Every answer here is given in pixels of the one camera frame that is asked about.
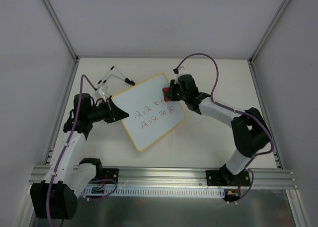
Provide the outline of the red bone-shaped eraser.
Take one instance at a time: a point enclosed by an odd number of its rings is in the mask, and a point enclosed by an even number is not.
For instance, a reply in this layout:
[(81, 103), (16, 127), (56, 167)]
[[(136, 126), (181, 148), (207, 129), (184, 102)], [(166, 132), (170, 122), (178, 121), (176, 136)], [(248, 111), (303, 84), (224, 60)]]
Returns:
[(168, 90), (168, 87), (165, 87), (165, 88), (163, 88), (163, 89), (162, 89), (162, 92), (163, 92), (163, 98), (164, 98), (165, 96), (169, 96), (169, 97), (171, 97), (171, 96), (172, 96), (172, 95), (168, 95), (167, 90)]

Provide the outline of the yellow framed whiteboard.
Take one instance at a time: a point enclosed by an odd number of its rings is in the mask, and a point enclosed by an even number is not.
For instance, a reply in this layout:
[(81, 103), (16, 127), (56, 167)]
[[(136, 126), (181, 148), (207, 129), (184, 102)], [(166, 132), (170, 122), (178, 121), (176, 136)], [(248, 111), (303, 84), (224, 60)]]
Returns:
[(145, 151), (186, 118), (179, 102), (164, 100), (162, 89), (168, 86), (161, 73), (111, 98), (129, 114), (121, 122), (137, 151)]

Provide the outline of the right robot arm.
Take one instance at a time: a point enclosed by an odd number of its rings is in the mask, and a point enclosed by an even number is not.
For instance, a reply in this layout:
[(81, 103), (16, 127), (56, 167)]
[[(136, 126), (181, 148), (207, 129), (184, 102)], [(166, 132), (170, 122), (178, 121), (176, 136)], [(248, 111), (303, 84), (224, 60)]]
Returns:
[(189, 110), (212, 117), (232, 129), (236, 150), (212, 177), (218, 185), (234, 185), (257, 156), (273, 151), (273, 138), (256, 108), (241, 111), (215, 101), (212, 95), (198, 90), (189, 74), (172, 79), (162, 92), (165, 101), (183, 101)]

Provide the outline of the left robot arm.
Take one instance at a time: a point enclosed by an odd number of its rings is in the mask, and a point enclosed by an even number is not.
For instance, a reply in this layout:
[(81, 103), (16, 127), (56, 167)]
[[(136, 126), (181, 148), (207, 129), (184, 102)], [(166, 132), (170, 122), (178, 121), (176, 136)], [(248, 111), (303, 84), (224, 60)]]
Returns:
[(111, 98), (93, 103), (88, 93), (77, 94), (74, 108), (63, 126), (63, 140), (57, 159), (41, 182), (33, 183), (30, 196), (35, 215), (39, 219), (70, 220), (75, 216), (80, 194), (90, 182), (106, 182), (101, 160), (78, 155), (96, 122), (107, 124), (128, 118)]

